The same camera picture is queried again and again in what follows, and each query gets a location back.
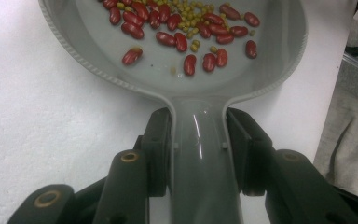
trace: black object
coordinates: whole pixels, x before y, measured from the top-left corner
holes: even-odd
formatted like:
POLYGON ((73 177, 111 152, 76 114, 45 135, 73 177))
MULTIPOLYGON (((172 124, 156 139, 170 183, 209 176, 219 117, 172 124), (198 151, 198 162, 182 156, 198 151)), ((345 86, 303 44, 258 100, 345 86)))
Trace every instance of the black object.
MULTIPOLYGON (((229 108, 227 126, 239 191, 267 192, 272 224, 358 223, 358 198, 342 190, 337 194, 300 153, 275 151, 248 114, 229 108)), ((107 178, 76 194, 65 185, 39 189, 8 223, 149 223, 148 197, 163 196, 169 182, 170 129, 168 109, 154 112, 134 149, 115 156, 107 178)))

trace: red kidney bean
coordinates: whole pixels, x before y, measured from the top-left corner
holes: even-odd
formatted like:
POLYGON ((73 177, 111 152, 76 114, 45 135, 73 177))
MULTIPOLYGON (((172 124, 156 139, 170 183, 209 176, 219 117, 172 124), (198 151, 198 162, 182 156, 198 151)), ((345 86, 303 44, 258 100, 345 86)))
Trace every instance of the red kidney bean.
POLYGON ((176 38, 176 49, 179 52, 185 52, 187 50, 186 36, 183 35, 182 33, 176 33, 174 36, 176 38))
POLYGON ((171 15, 170 6, 168 6, 167 4, 162 4, 161 6, 158 7, 158 11, 159 11, 159 20, 162 23, 167 22, 168 18, 171 15))
POLYGON ((246 28, 245 26, 231 26, 231 28, 229 28, 229 31, 235 37, 243 37, 248 35, 248 28, 246 28))
POLYGON ((202 22, 198 22, 196 24, 196 27, 199 28, 200 30, 200 35, 205 38, 205 39, 208 39, 209 37, 211 37, 211 30, 209 30, 208 26, 205 25, 204 23, 202 22))
POLYGON ((140 26, 137 26, 130 21, 124 21, 121 25, 121 30, 124 34, 131 35, 135 39, 142 39, 145 35, 140 26))
POLYGON ((218 35, 216 37, 216 42, 219 44, 229 44, 234 40, 234 35, 226 34, 226 35, 218 35))
POLYGON ((132 48, 129 51, 127 51, 126 54, 124 54, 123 58, 121 59, 121 62, 124 65, 130 65, 135 63, 136 60, 138 60, 139 57, 142 56, 142 49, 140 48, 132 48))
POLYGON ((218 15, 215 15, 211 12, 207 12, 202 16, 203 19, 205 19, 206 21, 210 21, 213 22, 215 24, 221 25, 223 24, 225 21, 219 17, 218 15))
POLYGON ((153 0, 148 0, 146 4, 149 7, 150 11, 158 11, 158 5, 153 0))
POLYGON ((132 4, 132 0, 121 0, 124 6, 129 7, 132 4))
POLYGON ((112 23, 113 25, 117 25, 120 21, 121 21, 121 12, 120 9, 118 9, 118 7, 111 7, 109 9, 110 12, 110 23, 112 23))
POLYGON ((169 35, 164 32, 156 33, 156 40, 165 46, 175 47, 176 46, 176 38, 172 35, 169 35))
POLYGON ((257 27, 260 25, 260 20, 252 12, 245 13, 245 21, 253 27, 257 27))
POLYGON ((160 26, 160 22, 159 22, 159 12, 158 11, 151 11, 149 14, 149 23, 150 26, 153 29, 157 29, 160 26))
POLYGON ((188 76, 193 76, 196 72, 196 62, 197 58, 194 54, 189 54, 185 57, 185 62, 183 63, 183 70, 188 76))
POLYGON ((253 40, 246 42, 245 52, 246 56, 250 59, 255 59, 257 57, 257 45, 253 40))
POLYGON ((144 25, 144 20, 131 11, 124 11, 123 19, 124 21, 130 21, 140 27, 144 25))
POLYGON ((202 68, 204 69, 204 71, 212 72, 215 66, 216 66, 216 57, 214 57, 214 54, 212 53, 205 54, 202 62, 202 68))
POLYGON ((179 14, 172 14, 167 20, 167 27, 170 31, 176 30, 179 22, 182 21, 182 17, 179 14))
POLYGON ((149 11, 144 4, 140 2, 133 2, 131 6, 136 11, 136 14, 142 19, 144 19, 144 21, 147 21, 147 19, 149 19, 149 11))
POLYGON ((233 7, 231 7, 227 4, 223 4, 222 6, 220 6, 219 11, 221 13, 225 13, 226 17, 228 19, 231 19, 234 21, 239 20, 241 18, 240 13, 237 10, 235 10, 233 7))
POLYGON ((228 54, 227 51, 225 49, 219 49, 216 52, 216 66, 218 67, 224 67, 226 66, 227 62, 228 62, 228 54))
POLYGON ((213 35, 226 35, 226 34, 228 34, 228 30, 226 29, 226 27, 223 27, 221 25, 211 23, 211 24, 208 25, 208 28, 211 31, 211 34, 213 34, 213 35))
POLYGON ((103 6, 108 10, 112 7, 115 7, 117 3, 118 0, 103 0, 103 6))

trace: gray cloth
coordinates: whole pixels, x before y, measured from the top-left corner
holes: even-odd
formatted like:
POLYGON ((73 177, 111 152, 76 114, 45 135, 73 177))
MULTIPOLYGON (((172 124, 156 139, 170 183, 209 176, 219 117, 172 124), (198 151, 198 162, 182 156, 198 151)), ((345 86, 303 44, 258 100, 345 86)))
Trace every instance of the gray cloth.
MULTIPOLYGON (((358 21, 348 46, 358 46, 358 21)), ((358 68, 350 63, 341 64, 314 165, 330 184, 358 195, 358 68)))

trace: scoop handle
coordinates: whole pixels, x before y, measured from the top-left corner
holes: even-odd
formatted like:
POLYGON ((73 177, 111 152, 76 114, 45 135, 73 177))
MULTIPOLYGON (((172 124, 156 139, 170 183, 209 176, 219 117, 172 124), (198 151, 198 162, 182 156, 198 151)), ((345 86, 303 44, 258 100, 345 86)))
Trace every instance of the scoop handle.
POLYGON ((180 99, 174 105, 172 223, 241 224, 224 104, 180 99))

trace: white surface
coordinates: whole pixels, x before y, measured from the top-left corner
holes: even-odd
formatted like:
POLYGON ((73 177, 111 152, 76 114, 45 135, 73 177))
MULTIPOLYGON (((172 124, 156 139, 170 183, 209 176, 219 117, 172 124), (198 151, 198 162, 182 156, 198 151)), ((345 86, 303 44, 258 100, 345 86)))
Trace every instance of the white surface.
MULTIPOLYGON (((233 107, 250 113, 276 148, 313 160, 356 1, 303 2, 309 39, 299 67, 281 88, 233 107)), ((36 189, 60 183, 78 191, 106 176, 163 106, 76 63, 37 1, 0 0, 0 223, 36 189)), ((263 200, 242 197, 245 223, 269 223, 263 200)), ((152 200, 152 223, 168 222, 167 203, 152 200)))

